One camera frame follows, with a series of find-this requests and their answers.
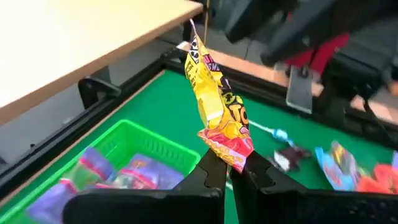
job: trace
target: plastic basket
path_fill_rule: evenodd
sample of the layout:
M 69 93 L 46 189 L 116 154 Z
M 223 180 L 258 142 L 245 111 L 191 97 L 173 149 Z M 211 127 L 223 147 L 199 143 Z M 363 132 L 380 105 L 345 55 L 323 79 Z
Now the plastic basket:
M 138 124 L 120 120 L 90 146 L 102 153 L 116 169 L 128 164 L 133 155 L 140 153 L 156 159 L 187 176 L 200 160 L 200 155 L 171 140 L 168 140 Z M 0 223 L 34 223 L 28 219 L 25 209 L 47 189 L 56 184 L 64 173 L 79 160 L 83 151 L 51 175 L 38 188 L 22 199 L 0 218 Z

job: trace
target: black metal frame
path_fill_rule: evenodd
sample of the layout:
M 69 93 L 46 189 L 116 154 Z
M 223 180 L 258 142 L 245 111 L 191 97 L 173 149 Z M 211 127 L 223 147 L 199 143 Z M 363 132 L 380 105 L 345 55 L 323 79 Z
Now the black metal frame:
M 62 129 L 45 139 L 44 141 L 36 144 L 21 160 L 8 164 L 3 168 L 0 173 L 0 199 L 7 196 L 14 189 L 18 188 L 23 184 L 28 178 L 32 177 L 37 171 L 42 169 L 51 160 L 56 158 L 60 153 L 62 153 L 67 147 L 78 140 L 82 135 L 84 135 L 88 130 L 90 130 L 95 124 L 100 122 L 105 118 L 110 112 L 117 108 L 123 101 L 127 100 L 132 94 L 154 78 L 162 70 L 173 70 L 180 74 L 184 74 L 183 63 L 176 62 L 174 59 L 184 58 L 187 53 L 179 50 L 172 49 L 166 52 L 158 60 L 150 64 L 148 67 L 143 69 L 137 75 L 134 75 L 128 81 L 123 83 L 119 89 L 120 91 L 111 91 L 112 94 L 107 94 L 104 98 L 95 99 L 94 97 L 88 97 L 90 101 L 85 102 L 89 105 L 89 108 L 77 116 L 74 120 L 66 124 Z M 382 144 L 387 147 L 394 148 L 390 142 L 386 141 L 386 137 L 383 136 L 381 130 L 375 121 L 369 117 L 363 111 L 355 110 L 352 108 L 346 108 L 345 106 L 340 107 L 341 113 L 338 114 L 325 114 L 317 113 L 314 110 L 313 114 L 306 114 L 290 108 L 285 103 L 286 88 L 279 86 L 275 83 L 271 83 L 260 78 L 256 78 L 251 75 L 233 70 L 228 67 L 220 66 L 221 71 L 229 78 L 229 83 L 232 88 L 238 93 L 243 94 L 245 97 L 252 98 L 256 101 L 266 103 L 271 106 L 278 107 L 289 113 L 299 115 L 303 118 L 313 120 L 318 123 L 325 124 L 332 128 L 340 129 L 349 134 L 357 135 L 361 138 L 366 138 L 370 141 L 374 141 L 378 144 Z M 90 94 L 97 94 L 95 91 L 90 90 Z M 334 99 L 335 102 L 340 102 L 341 99 Z M 335 103 L 333 105 L 347 105 L 347 102 L 339 104 Z M 391 135 L 396 136 L 398 133 L 398 126 L 383 122 L 383 125 L 387 128 Z M 245 172 L 249 172 L 248 175 L 242 175 L 240 181 L 233 174 L 234 185 L 246 185 L 249 189 L 254 186 L 254 189 L 258 186 L 272 187 L 276 186 L 275 180 L 279 179 L 285 183 L 285 181 L 292 182 L 292 186 L 295 189 L 303 189 L 303 187 L 292 181 L 289 177 L 278 172 L 274 167 L 272 167 L 269 162 L 264 158 L 254 152 L 249 156 L 248 166 L 245 167 Z M 252 175 L 255 172 L 251 170 L 258 170 L 262 173 L 264 180 L 261 181 L 262 184 L 248 183 L 245 184 L 247 178 L 254 178 Z M 218 172 L 215 175 L 210 175 L 206 177 L 208 182 L 207 186 L 218 186 L 225 174 L 223 171 Z M 260 177 L 256 177 L 255 181 L 261 180 Z

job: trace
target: table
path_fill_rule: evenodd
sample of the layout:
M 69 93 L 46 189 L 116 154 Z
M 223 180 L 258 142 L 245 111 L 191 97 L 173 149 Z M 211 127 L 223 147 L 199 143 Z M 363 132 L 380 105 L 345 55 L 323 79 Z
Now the table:
M 203 124 L 193 91 L 183 74 L 183 65 L 171 60 L 181 57 L 181 52 L 177 53 L 165 54 L 163 59 L 149 65 L 123 84 L 122 96 L 96 102 L 56 133 L 56 136 L 51 136 L 38 146 L 37 151 L 31 152 L 24 161 L 17 163 L 18 169 L 9 171 L 0 180 L 3 190 L 0 191 L 0 194 L 3 193 L 0 222 L 8 220 L 9 223 L 21 223 L 20 218 L 24 220 L 25 217 L 18 214 L 25 205 L 18 203 L 31 203 L 34 197 L 26 196 L 33 190 L 37 195 L 44 192 L 46 186 L 41 185 L 44 180 L 51 178 L 56 183 L 60 175 L 56 171 L 120 119 L 129 119 L 204 155 L 208 147 L 197 137 Z M 232 67 L 237 66 L 234 63 L 237 62 L 236 58 L 225 54 L 216 56 L 214 51 L 211 53 L 220 64 L 230 63 Z M 226 67 L 221 67 L 221 70 L 230 77 L 230 84 L 243 97 L 249 119 L 264 126 L 282 128 L 297 144 L 311 150 L 316 146 L 328 149 L 332 140 L 336 139 L 354 154 L 365 169 L 372 169 L 377 162 L 390 163 L 392 150 L 383 146 L 382 140 L 365 140 L 362 137 L 371 136 L 349 127 L 331 128 L 335 121 L 328 123 L 324 118 L 317 118 L 315 114 L 310 116 L 290 109 L 285 105 L 284 95 L 279 93 L 280 86 L 275 83 L 252 80 L 251 76 Z M 254 147 L 259 154 L 271 156 L 274 150 L 283 147 L 263 131 L 255 127 L 250 127 L 250 130 Z M 300 172 L 289 175 L 308 188 L 331 189 L 315 160 L 302 161 L 300 168 Z M 226 190 L 225 200 L 225 223 L 237 223 L 232 191 Z
M 185 0 L 0 3 L 0 125 L 202 9 Z

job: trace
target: floor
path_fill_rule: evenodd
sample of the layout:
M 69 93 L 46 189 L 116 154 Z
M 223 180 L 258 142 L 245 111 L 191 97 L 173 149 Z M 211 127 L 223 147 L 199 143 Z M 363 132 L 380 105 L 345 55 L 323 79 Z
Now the floor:
M 200 34 L 203 33 L 201 26 L 197 29 Z M 179 43 L 181 33 L 181 27 L 171 30 L 157 40 L 131 52 L 127 57 L 112 63 L 109 66 L 112 83 L 119 85 L 131 78 L 133 74 L 150 64 L 162 52 L 173 47 L 171 43 Z M 243 40 L 233 45 L 220 31 L 210 30 L 207 42 L 211 49 L 245 58 L 254 63 L 261 63 L 259 54 L 263 45 L 256 40 Z M 385 90 L 382 90 L 376 99 L 398 108 L 396 98 L 389 97 Z M 31 144 L 45 139 L 61 128 L 63 123 L 82 111 L 83 105 L 77 86 L 73 85 L 18 118 L 0 126 L 0 156 L 8 162 L 21 157 Z

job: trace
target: green mat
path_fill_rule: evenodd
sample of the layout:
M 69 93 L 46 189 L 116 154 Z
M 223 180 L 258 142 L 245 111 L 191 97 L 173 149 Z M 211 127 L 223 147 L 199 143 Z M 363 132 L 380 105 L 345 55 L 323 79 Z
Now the green mat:
M 300 146 L 311 150 L 316 146 L 329 149 L 332 140 L 337 140 L 355 156 L 359 165 L 367 170 L 372 170 L 377 162 L 391 162 L 392 151 L 390 149 L 246 99 L 244 95 L 242 97 L 250 120 L 270 128 L 286 130 L 295 143 Z M 167 139 L 196 150 L 201 156 L 208 149 L 197 137 L 197 132 L 203 128 L 203 124 L 189 82 L 182 75 L 166 71 L 29 186 L 21 190 L 1 209 L 0 217 L 120 119 L 129 119 L 140 124 Z M 274 150 L 284 147 L 283 144 L 276 142 L 269 134 L 256 127 L 250 127 L 250 130 L 254 147 L 259 154 L 271 156 Z M 315 159 L 302 161 L 300 169 L 300 172 L 293 172 L 289 175 L 308 188 L 331 189 Z M 238 223 L 233 193 L 230 190 L 226 191 L 225 206 L 225 223 Z

